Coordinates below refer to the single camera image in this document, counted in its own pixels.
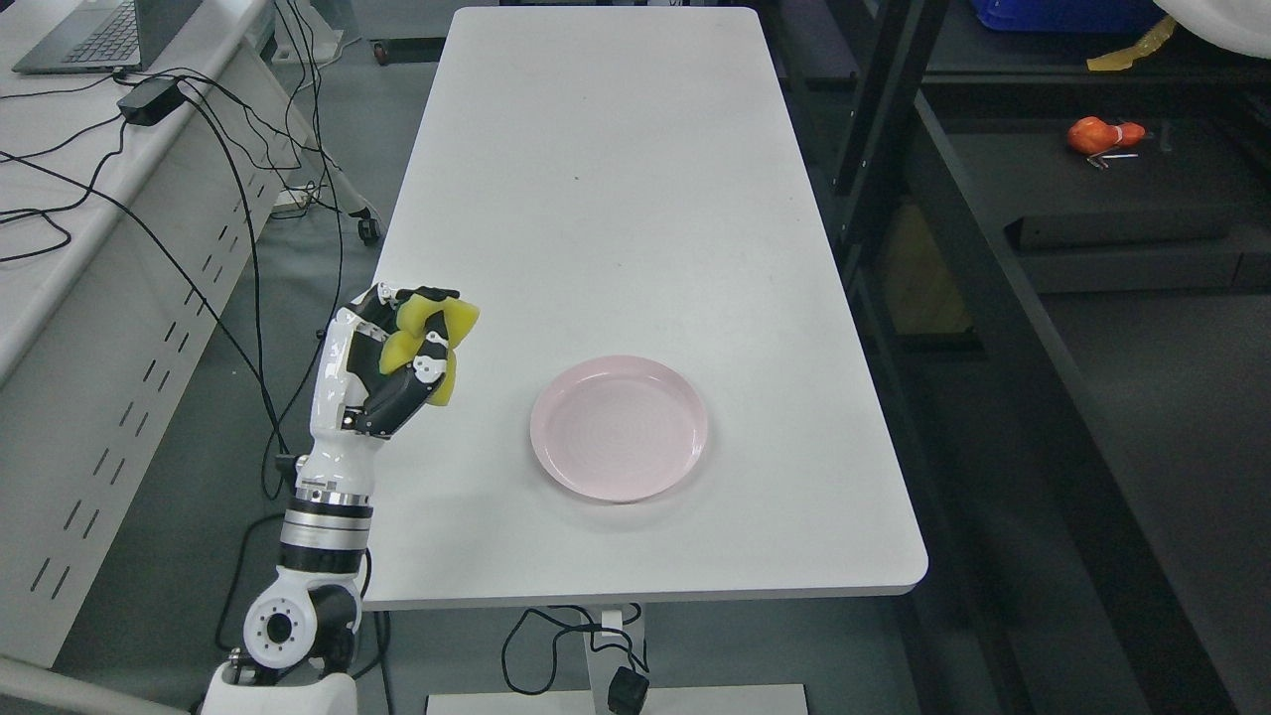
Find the yellow sponge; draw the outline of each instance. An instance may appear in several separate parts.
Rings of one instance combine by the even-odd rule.
[[[446,297],[440,302],[422,295],[408,297],[398,306],[398,330],[390,334],[384,340],[384,347],[380,348],[380,375],[393,375],[414,359],[423,344],[423,325],[438,309],[446,317],[450,349],[446,351],[446,377],[426,403],[444,408],[450,403],[450,396],[455,391],[455,347],[459,347],[459,343],[468,337],[473,325],[477,324],[477,317],[480,316],[480,307],[472,302],[456,297]]]
[[[402,366],[414,361],[414,356],[423,344],[423,335],[416,337],[408,330],[398,330],[384,340],[380,348],[380,375],[390,376]]]
[[[459,343],[468,337],[477,317],[480,316],[480,307],[472,302],[447,297],[441,301],[441,310],[446,314],[446,331],[450,333],[450,347],[459,347]]]
[[[428,300],[418,293],[412,295],[405,302],[398,305],[398,329],[405,330],[414,337],[423,337],[423,323],[436,311],[436,300]]]
[[[450,395],[455,392],[455,351],[446,352],[446,377],[442,378],[437,390],[428,396],[425,403],[436,408],[445,408],[450,404]]]

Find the white desk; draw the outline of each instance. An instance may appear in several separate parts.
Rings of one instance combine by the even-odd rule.
[[[0,15],[0,147],[29,152],[117,113],[127,88],[41,98],[99,75],[19,76],[9,70],[76,0],[20,1]],[[286,95],[244,33],[266,0],[207,0],[150,67],[189,66],[231,86],[276,126]],[[231,136],[257,161],[266,149],[221,97]],[[191,107],[128,127],[99,188],[128,203],[164,240],[211,304],[224,306],[254,239],[221,149]],[[118,124],[34,159],[86,180],[116,146]],[[280,182],[238,156],[255,229]],[[0,207],[56,206],[80,189],[18,163],[0,164]],[[52,664],[175,410],[214,321],[132,221],[93,197],[57,213],[66,248],[0,264],[0,655]],[[55,241],[38,218],[0,227],[0,253]]]
[[[923,577],[751,11],[461,10],[400,197],[377,278],[483,311],[451,405],[376,464],[369,607],[878,596]],[[679,371],[710,419],[694,472],[643,503],[566,490],[529,442],[539,392],[609,353]]]

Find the orange object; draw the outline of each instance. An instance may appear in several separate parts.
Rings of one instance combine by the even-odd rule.
[[[1068,130],[1068,145],[1091,155],[1113,146],[1134,146],[1146,133],[1148,130],[1134,122],[1113,126],[1098,117],[1085,117]]]

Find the laptop keyboard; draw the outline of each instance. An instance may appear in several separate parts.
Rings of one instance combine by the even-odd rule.
[[[97,30],[75,46],[64,62],[108,62],[126,60],[137,48],[137,14],[132,0],[119,3]]]

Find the yellow tape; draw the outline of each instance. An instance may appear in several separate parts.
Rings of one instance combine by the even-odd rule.
[[[1101,57],[1094,57],[1093,60],[1085,61],[1085,67],[1092,72],[1117,72],[1121,70],[1129,70],[1135,60],[1141,60],[1148,55],[1152,55],[1169,39],[1169,36],[1174,33],[1174,28],[1178,23],[1169,15],[1162,18],[1162,20],[1148,30],[1146,34],[1139,38],[1134,46],[1126,47],[1125,50],[1117,50],[1116,52],[1108,52]]]

